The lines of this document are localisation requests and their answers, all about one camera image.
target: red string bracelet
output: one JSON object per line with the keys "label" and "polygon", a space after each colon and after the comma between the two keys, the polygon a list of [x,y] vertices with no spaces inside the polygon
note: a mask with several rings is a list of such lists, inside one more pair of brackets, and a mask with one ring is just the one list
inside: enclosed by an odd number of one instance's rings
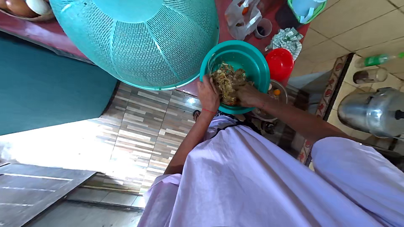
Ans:
{"label": "red string bracelet", "polygon": [[207,111],[207,112],[211,112],[211,113],[213,113],[213,114],[216,114],[215,112],[212,112],[212,111],[207,110],[207,109],[202,109],[202,110],[205,110],[205,111]]}

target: teal plastic colander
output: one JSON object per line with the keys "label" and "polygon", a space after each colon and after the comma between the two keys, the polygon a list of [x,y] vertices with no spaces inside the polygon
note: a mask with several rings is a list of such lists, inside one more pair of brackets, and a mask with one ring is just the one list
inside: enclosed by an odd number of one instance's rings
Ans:
{"label": "teal plastic colander", "polygon": [[[203,75],[209,73],[209,67],[212,67],[212,71],[217,70],[223,61],[233,66],[234,70],[244,69],[248,81],[253,81],[254,86],[260,92],[268,92],[271,82],[268,64],[261,52],[253,45],[239,40],[230,40],[216,45],[206,54],[202,62],[199,73],[200,80],[203,81]],[[220,111],[227,114],[244,114],[253,109],[238,105],[229,106],[223,103],[220,103],[219,107]]]}
{"label": "teal plastic colander", "polygon": [[64,32],[91,61],[143,89],[169,90],[199,74],[218,43],[214,0],[50,0]]}

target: red plastic bowl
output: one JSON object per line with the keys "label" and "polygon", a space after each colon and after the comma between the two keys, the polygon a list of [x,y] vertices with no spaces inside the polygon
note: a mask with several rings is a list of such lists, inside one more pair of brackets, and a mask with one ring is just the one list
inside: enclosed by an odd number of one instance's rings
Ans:
{"label": "red plastic bowl", "polygon": [[292,54],[285,48],[272,50],[265,57],[267,60],[271,80],[282,82],[292,73],[294,62]]}

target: hand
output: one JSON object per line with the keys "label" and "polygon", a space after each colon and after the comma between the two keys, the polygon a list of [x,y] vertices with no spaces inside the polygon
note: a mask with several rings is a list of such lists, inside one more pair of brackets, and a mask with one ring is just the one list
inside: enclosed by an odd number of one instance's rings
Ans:
{"label": "hand", "polygon": [[203,82],[198,81],[198,92],[202,108],[216,113],[220,105],[219,95],[208,74],[203,76]]}
{"label": "hand", "polygon": [[241,106],[262,108],[262,106],[264,105],[265,94],[259,92],[252,85],[246,84],[239,87],[236,94],[241,101]]}

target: brown egg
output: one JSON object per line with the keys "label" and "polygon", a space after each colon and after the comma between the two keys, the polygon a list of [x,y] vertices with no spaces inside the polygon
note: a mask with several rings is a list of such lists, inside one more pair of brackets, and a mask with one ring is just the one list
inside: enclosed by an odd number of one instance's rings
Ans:
{"label": "brown egg", "polygon": [[0,0],[0,9],[8,9],[6,0]]}
{"label": "brown egg", "polygon": [[30,9],[25,0],[6,0],[8,9],[17,16],[21,17],[38,17],[32,9]]}

